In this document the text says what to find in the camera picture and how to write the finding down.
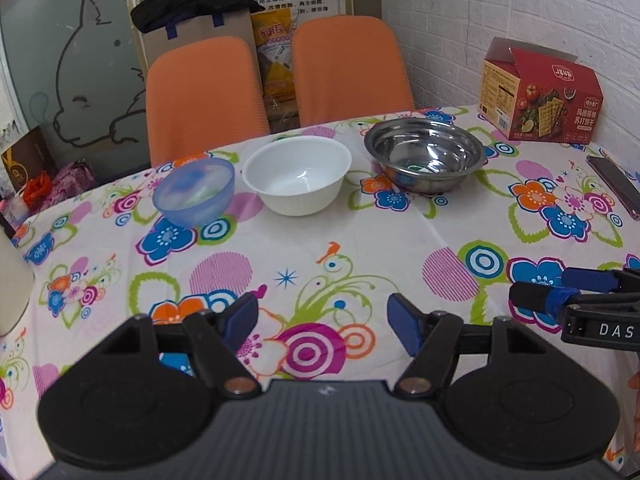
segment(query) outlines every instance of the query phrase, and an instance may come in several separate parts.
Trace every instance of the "gray ribbed panel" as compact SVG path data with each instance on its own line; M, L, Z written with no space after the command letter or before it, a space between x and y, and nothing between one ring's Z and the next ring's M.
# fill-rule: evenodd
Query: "gray ribbed panel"
M327 388L333 393L326 395ZM56 466L42 480L614 480L601 461L562 471L495 465L461 446L436 412L379 381L272 381L226 403L189 449L136 472Z

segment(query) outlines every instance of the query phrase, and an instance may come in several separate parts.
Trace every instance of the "white pitcher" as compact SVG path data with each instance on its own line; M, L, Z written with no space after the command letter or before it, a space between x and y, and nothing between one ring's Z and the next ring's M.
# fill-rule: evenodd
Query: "white pitcher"
M29 303L33 271L0 230L0 335L16 326Z

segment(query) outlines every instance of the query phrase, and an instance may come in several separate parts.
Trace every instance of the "phone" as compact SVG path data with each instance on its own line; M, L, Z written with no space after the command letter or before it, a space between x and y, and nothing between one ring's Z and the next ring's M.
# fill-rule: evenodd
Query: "phone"
M640 191L622 171L608 158L601 156L587 156L587 163L596 171L598 176L611 188L620 203L634 220L640 220Z

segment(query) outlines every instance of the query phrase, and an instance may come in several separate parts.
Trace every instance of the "table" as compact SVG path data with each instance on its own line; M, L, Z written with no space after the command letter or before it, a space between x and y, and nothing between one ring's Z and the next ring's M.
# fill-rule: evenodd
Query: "table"
M408 115L466 128L485 144L487 165L447 194L397 190L372 165L363 136L372 124ZM151 195L183 159L63 202L20 229L15 243L33 264L35 284L24 317L0 342L7 388L0 461L20 479L49 463L35 418L39 396L132 314L178 322L254 291L258 324L238 358L262 384L274 377L393 383L410 361L385 319L386 298L399 291L426 312L448 310L467 322L510 314L599 377L621 406L607 459L622 466L634 452L636 355L566 345L551 318L507 301L514 280L556 284L568 266L640 267L638 225L585 162L589 153L606 154L507 140L466 107L313 126L199 156L240 170L256 149L294 135L333 137L353 154L340 195L314 216L276 215L238 173L222 218L178 228ZM179 354L161 360L190 371ZM458 374L482 364L464 356Z

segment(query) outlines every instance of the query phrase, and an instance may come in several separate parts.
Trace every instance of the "blue star print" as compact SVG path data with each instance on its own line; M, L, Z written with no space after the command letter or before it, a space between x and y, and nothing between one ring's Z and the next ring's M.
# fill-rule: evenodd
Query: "blue star print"
M295 270L292 270L291 272L289 272L289 269L287 268L284 271L284 274L282 272L278 272L278 274L280 275L279 278L276 278L275 280L273 280L274 282L278 282L278 284L276 286L280 286L284 283L284 288L285 290L287 289L287 285L290 283L291 285L295 285L295 283L293 282L293 280L297 279L298 277L295 276Z

